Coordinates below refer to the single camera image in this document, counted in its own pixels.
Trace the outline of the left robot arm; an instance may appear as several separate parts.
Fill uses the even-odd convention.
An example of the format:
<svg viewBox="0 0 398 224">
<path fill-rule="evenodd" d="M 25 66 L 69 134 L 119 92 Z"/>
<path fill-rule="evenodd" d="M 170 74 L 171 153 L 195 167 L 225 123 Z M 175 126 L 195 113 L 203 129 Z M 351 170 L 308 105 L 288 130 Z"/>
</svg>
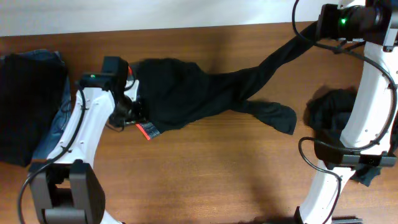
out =
<svg viewBox="0 0 398 224">
<path fill-rule="evenodd" d="M 121 57 L 107 56 L 99 73 L 77 82 L 72 115 L 44 162 L 29 168 L 29 187 L 40 223 L 117 223 L 105 209 L 104 190 L 93 170 L 106 125 L 124 129 L 146 121 L 137 99 L 139 80 Z"/>
</svg>

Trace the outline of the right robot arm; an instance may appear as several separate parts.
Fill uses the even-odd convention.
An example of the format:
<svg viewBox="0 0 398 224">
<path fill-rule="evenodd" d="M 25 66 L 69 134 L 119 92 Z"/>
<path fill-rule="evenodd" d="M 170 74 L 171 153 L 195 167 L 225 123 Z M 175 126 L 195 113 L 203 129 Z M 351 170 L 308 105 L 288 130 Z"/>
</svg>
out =
<svg viewBox="0 0 398 224">
<path fill-rule="evenodd" d="M 347 40 L 364 53 L 318 43 Z M 358 166 L 392 167 L 391 134 L 397 114 L 397 1 L 340 1 L 325 4 L 313 45 L 364 62 L 353 110 L 337 145 L 312 138 L 318 164 L 310 191 L 295 211 L 296 223 L 334 223 L 333 211 Z"/>
</svg>

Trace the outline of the black leggings red waistband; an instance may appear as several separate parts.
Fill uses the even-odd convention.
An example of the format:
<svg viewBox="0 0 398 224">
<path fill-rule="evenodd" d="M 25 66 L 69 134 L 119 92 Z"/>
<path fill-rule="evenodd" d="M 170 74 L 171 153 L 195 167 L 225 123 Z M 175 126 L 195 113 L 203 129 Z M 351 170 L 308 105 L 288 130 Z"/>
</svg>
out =
<svg viewBox="0 0 398 224">
<path fill-rule="evenodd" d="M 313 22 L 258 66 L 230 73 L 209 74 L 194 62 L 175 58 L 151 58 L 132 70 L 139 81 L 145 121 L 137 124 L 146 139 L 181 129 L 199 119 L 232 110 L 250 114 L 279 132 L 292 135 L 296 112 L 269 101 L 251 101 L 277 69 L 312 47 L 317 24 Z"/>
</svg>

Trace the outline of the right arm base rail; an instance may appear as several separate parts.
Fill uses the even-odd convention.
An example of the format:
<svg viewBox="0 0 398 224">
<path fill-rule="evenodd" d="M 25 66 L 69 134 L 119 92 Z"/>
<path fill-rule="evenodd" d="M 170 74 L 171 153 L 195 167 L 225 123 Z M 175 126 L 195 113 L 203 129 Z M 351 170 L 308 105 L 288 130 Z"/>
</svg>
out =
<svg viewBox="0 0 398 224">
<path fill-rule="evenodd" d="M 356 217 L 333 218 L 331 224 L 363 224 L 363 219 Z"/>
</svg>

